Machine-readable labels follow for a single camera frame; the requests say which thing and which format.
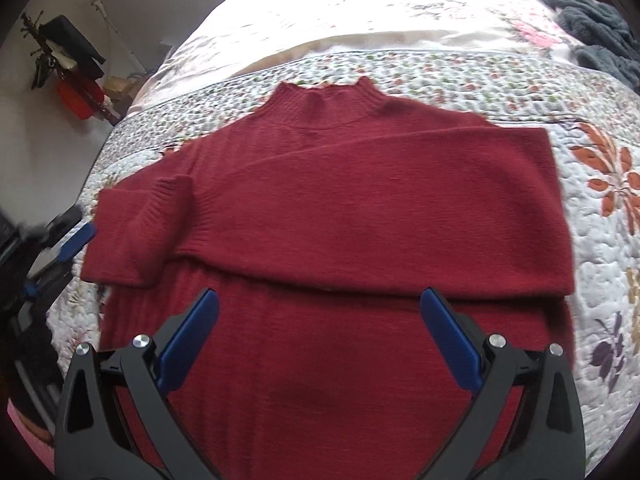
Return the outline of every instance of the silver bolt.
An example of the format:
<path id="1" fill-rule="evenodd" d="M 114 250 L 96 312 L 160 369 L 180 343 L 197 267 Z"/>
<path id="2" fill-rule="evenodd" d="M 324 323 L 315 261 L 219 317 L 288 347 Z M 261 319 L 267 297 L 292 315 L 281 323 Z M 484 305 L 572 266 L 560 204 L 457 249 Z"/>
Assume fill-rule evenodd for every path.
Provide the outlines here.
<path id="1" fill-rule="evenodd" d="M 89 343 L 80 343 L 76 347 L 76 354 L 78 354 L 78 355 L 86 355 L 86 354 L 89 353 L 90 349 L 91 349 L 91 346 L 89 345 Z"/>
<path id="2" fill-rule="evenodd" d="M 558 343 L 551 343 L 551 345 L 549 345 L 549 351 L 556 357 L 560 357 L 564 353 L 564 350 Z"/>
<path id="3" fill-rule="evenodd" d="M 133 346 L 136 348 L 144 348 L 151 343 L 151 338 L 147 334 L 138 334 L 133 338 Z"/>
<path id="4" fill-rule="evenodd" d="M 491 334 L 489 336 L 489 344 L 491 346 L 495 346 L 496 348 L 504 348 L 507 344 L 507 340 L 501 334 Z"/>

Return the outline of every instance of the turtleneck collar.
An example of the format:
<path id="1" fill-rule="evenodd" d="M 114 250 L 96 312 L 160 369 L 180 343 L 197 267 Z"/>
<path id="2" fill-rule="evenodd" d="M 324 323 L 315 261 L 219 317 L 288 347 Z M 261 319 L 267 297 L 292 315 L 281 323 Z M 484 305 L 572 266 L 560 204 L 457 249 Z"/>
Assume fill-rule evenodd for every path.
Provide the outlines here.
<path id="1" fill-rule="evenodd" d="M 313 88 L 281 82 L 255 113 L 297 128 L 333 128 L 368 115 L 388 99 L 364 76 L 353 85 Z"/>

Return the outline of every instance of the sweater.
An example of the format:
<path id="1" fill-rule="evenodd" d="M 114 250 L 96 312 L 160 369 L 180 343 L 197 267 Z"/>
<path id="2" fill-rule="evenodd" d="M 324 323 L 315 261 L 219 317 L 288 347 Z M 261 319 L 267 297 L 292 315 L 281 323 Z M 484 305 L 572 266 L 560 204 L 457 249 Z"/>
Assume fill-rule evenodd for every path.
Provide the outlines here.
<path id="1" fill-rule="evenodd" d="M 82 278 L 114 286 L 104 348 L 218 292 L 218 324 L 170 402 L 231 480 L 412 478 L 468 402 L 420 321 L 427 286 L 516 345 L 571 344 L 546 131 L 385 96 L 366 78 L 280 84 L 103 190 L 94 221 Z"/>

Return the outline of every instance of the gray fluffy blanket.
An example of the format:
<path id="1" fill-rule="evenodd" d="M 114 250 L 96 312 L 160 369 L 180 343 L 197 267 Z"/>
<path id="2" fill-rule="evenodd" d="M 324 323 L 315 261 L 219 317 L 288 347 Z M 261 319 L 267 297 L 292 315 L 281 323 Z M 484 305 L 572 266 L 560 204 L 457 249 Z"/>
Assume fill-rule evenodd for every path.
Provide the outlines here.
<path id="1" fill-rule="evenodd" d="M 574 48 L 580 66 L 606 72 L 640 93 L 640 43 L 615 7 L 595 0 L 543 0 L 562 9 L 558 25 L 586 46 Z"/>

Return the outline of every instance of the white quilted bedspread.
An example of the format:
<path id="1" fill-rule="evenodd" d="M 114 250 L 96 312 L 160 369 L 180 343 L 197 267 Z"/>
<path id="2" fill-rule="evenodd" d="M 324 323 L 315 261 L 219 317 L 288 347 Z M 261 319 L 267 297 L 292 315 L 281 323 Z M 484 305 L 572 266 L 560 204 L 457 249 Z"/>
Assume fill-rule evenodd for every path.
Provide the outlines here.
<path id="1" fill-rule="evenodd" d="M 79 202 L 90 218 L 100 189 L 251 112 L 281 80 L 347 84 L 361 75 L 388 94 L 480 112 L 502 126 L 547 129 L 574 244 L 574 376 L 593 469 L 640 400 L 640 100 L 610 76 L 498 53 L 385 50 L 296 60 L 127 118 Z M 50 310 L 63 367 L 79 342 L 99 344 L 103 300 L 96 285 L 75 278 Z"/>

